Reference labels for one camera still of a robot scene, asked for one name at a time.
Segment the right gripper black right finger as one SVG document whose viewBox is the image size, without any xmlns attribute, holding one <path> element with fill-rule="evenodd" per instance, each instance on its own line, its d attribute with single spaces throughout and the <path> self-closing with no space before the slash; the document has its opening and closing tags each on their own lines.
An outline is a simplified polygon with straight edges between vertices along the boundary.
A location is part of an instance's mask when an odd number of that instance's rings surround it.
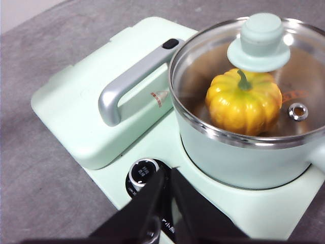
<svg viewBox="0 0 325 244">
<path fill-rule="evenodd" d="M 171 170 L 171 210 L 176 240 L 249 240 L 231 219 Z"/>
</svg>

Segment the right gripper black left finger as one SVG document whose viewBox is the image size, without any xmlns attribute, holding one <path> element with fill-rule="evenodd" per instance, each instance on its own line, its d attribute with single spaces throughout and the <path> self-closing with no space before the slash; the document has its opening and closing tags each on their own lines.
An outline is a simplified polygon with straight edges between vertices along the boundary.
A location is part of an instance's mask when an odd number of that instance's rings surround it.
<svg viewBox="0 0 325 244">
<path fill-rule="evenodd" d="M 98 240 L 159 240 L 165 174 L 160 169 L 137 195 L 89 237 Z"/>
</svg>

